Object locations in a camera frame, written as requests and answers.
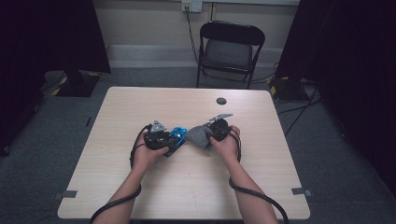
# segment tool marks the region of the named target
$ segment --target chair backrest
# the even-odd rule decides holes
[[[265,35],[259,28],[252,25],[231,23],[227,21],[210,21],[201,27],[201,41],[204,38],[260,46]]]

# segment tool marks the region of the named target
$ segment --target white wall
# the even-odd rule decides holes
[[[190,46],[186,14],[179,1],[95,0],[107,45]],[[191,29],[198,43],[199,28],[209,21],[211,3],[193,13]],[[283,49],[297,6],[215,4],[216,20],[256,25],[266,35],[266,49]]]

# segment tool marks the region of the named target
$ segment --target light wood table surface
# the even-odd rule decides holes
[[[223,97],[226,105],[216,100]],[[106,204],[130,171],[129,157],[139,131],[159,120],[171,132],[191,129],[219,114],[241,130],[241,163],[290,219],[310,211],[268,91],[113,87],[106,94],[67,190],[60,218],[91,218]],[[214,150],[186,142],[147,172],[136,198],[136,219],[241,219],[229,174]]]

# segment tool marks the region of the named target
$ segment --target carpeted floor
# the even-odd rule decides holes
[[[273,72],[272,68],[258,68],[251,89],[268,90],[260,78]],[[61,75],[46,74],[44,87]],[[46,89],[38,112],[10,145],[10,155],[0,158],[0,223],[88,223],[59,219],[60,201],[53,196],[67,188],[108,88],[194,88],[195,79],[193,67],[113,68],[111,75],[99,79],[90,98],[55,97],[51,93],[56,86]],[[246,85],[213,77],[202,82],[207,85],[202,88],[244,89]],[[304,87],[308,94],[314,92],[315,85]],[[275,104],[281,112],[305,103],[275,100]],[[279,115],[284,131],[300,111]],[[396,223],[394,198],[366,159],[344,138],[342,125],[325,104],[309,106],[290,129],[287,141],[302,185],[313,193],[307,197],[311,217],[291,223]]]

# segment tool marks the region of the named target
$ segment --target person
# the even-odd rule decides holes
[[[239,128],[233,125],[231,125],[231,128],[233,135],[239,138]],[[168,150],[168,147],[150,150],[145,145],[143,136],[143,134],[140,136],[137,143],[137,146],[140,147],[136,149],[134,154],[133,169],[110,198],[109,203],[135,193],[139,189],[146,171]],[[223,160],[235,185],[264,193],[239,163],[237,159],[238,145],[230,135],[220,142],[210,137],[210,143]],[[274,208],[267,201],[237,190],[235,191],[235,196],[245,223],[278,223]],[[134,199],[105,210],[93,223],[129,223],[133,209]]]

